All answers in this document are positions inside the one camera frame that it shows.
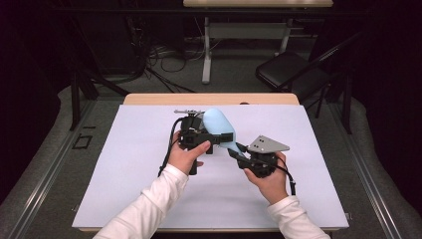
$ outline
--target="white sleeve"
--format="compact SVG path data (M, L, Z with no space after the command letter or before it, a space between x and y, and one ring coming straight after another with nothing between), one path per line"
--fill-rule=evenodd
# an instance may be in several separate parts
M167 164L151 186L142 190L142 194L94 238L151 238L168 210L180 197L187 180L186 174Z
M279 223L279 228L286 239L290 238L327 238L319 227L308 218L307 212L300 206L295 196L285 199L268 207L270 216Z

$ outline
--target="hand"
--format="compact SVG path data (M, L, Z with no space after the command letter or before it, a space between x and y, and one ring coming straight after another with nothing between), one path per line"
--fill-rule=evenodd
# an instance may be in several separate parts
M177 141L180 131L176 132L173 135L173 142ZM168 163L177 167L184 174L189 175L190 168L192 167L193 161L200 155L210 148L211 142L205 141L195 148L192 148L189 151L186 151L178 142L173 144L171 147L170 156L168 158ZM197 166L202 166L204 162L198 161Z
M278 162L278 166L286 168L286 156L281 152L276 152L276 156L281 159ZM258 186L263 196L273 205L282 199L289 196L286 190L286 174L276 169L271 175L259 178L249 169L244 169L246 176L249 181Z

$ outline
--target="table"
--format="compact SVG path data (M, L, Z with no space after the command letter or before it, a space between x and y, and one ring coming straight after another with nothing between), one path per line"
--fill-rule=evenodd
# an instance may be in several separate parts
M331 7L332 0L184 0L183 5L194 8L317 8ZM209 18L205 17L205 58L202 83L210 83L212 55L210 38L281 39L279 53L283 53L287 48L291 25L292 19L286 23L210 23Z
M164 158L172 123L183 117L174 110L208 108L225 114L238 142L249 144L260 132L273 139L282 135L277 139L291 147L286 152L289 169L310 218L323 230L348 227L306 111L293 94L128 95L114 119L73 227L98 231L150 185ZM200 160L205 165L190 177L159 232L279 230L266 212L268 202L227 150L216 147ZM308 180L309 176L317 180Z

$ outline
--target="light blue object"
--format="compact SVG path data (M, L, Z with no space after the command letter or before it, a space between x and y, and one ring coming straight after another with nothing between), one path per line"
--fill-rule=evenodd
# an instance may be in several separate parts
M234 151L237 151L240 155L244 156L242 151L236 145L236 133L232 125L229 123L224 114L217 109L210 109L204 113L204 118L202 119L205 128L209 133L212 134L221 134L232 132L233 141L230 142L221 142L220 146L225 148L230 148Z

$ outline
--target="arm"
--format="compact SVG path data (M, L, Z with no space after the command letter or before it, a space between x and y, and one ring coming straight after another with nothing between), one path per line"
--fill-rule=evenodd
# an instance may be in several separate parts
M177 140L177 135L178 133L173 136L173 141ZM181 196L193 161L206 152L210 144L206 141L192 150L185 151L175 143L171 148L168 164L161 175L100 230L95 238L150 238L168 210Z
M279 166L285 167L286 156L277 152ZM307 213L295 196L289 196L286 190L286 175L276 170L270 176L258 178L249 170L244 169L248 179L258 186L263 196L270 202L268 212L275 220L285 238L328 238L319 227L308 218Z

